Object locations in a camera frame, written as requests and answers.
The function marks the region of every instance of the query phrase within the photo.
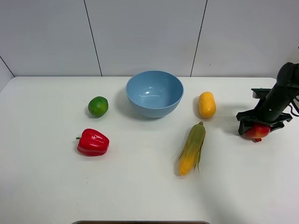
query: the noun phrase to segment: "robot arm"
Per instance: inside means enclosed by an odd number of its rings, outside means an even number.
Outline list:
[[[239,134],[243,135],[254,123],[269,125],[271,132],[283,128],[283,122],[292,119],[290,114],[283,111],[299,95],[299,63],[286,63],[280,69],[272,89],[261,88],[252,91],[260,100],[253,110],[237,114],[236,117],[240,121]]]

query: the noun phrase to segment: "yellow mango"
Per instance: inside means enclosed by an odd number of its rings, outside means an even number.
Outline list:
[[[204,118],[211,118],[216,113],[216,103],[211,92],[204,92],[199,96],[199,113]]]

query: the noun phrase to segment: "bowl rim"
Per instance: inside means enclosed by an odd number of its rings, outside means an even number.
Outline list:
[[[173,104],[171,104],[171,105],[169,105],[169,106],[160,107],[160,108],[149,108],[149,107],[145,107],[145,106],[141,106],[141,105],[139,105],[138,103],[134,102],[134,101],[129,97],[128,92],[127,92],[127,87],[128,87],[128,83],[131,81],[131,79],[134,78],[135,76],[138,76],[138,75],[142,74],[142,73],[145,73],[145,72],[153,72],[153,71],[154,71],[154,72],[155,72],[155,71],[163,72],[163,73],[166,73],[166,74],[168,74],[168,75],[171,75],[171,76],[175,77],[175,78],[179,81],[179,83],[182,85],[182,88],[183,88],[182,95],[181,95],[181,97],[180,97],[175,103],[173,103]],[[140,72],[140,73],[138,73],[138,74],[136,74],[136,75],[133,75],[133,76],[128,80],[128,82],[127,82],[127,84],[126,84],[126,95],[127,95],[127,97],[129,98],[129,100],[130,100],[132,103],[136,104],[137,106],[140,106],[140,107],[145,108],[145,109],[150,109],[150,110],[161,110],[161,109],[164,109],[164,108],[168,108],[168,107],[174,106],[175,104],[177,104],[178,102],[180,102],[180,100],[182,99],[182,97],[183,97],[183,95],[184,95],[184,86],[183,86],[181,80],[179,80],[178,77],[174,76],[173,74],[170,74],[170,73],[165,72],[165,71],[149,70],[149,71],[143,71],[143,72]]]

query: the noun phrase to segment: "white wall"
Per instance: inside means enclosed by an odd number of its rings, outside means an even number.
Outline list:
[[[13,75],[0,58],[0,91],[12,78]]]
[[[100,75],[83,0],[2,0],[0,54],[16,76]]]
[[[298,46],[298,0],[208,0],[192,76],[276,77]]]
[[[16,76],[190,76],[206,0],[3,0]],[[192,76],[276,77],[299,62],[299,1],[208,0]]]
[[[86,0],[104,76],[190,76],[206,0]]]

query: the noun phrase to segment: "yellow corn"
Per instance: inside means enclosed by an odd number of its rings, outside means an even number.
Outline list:
[[[191,155],[191,152],[187,155],[182,157],[178,171],[181,176],[186,175],[190,172],[190,170],[195,166],[195,160],[196,160],[196,153],[193,153]]]
[[[201,147],[205,140],[206,130],[201,121],[194,125],[189,133],[187,142],[178,159],[181,161],[178,166],[180,175],[186,175],[192,167],[198,168],[201,154]]]

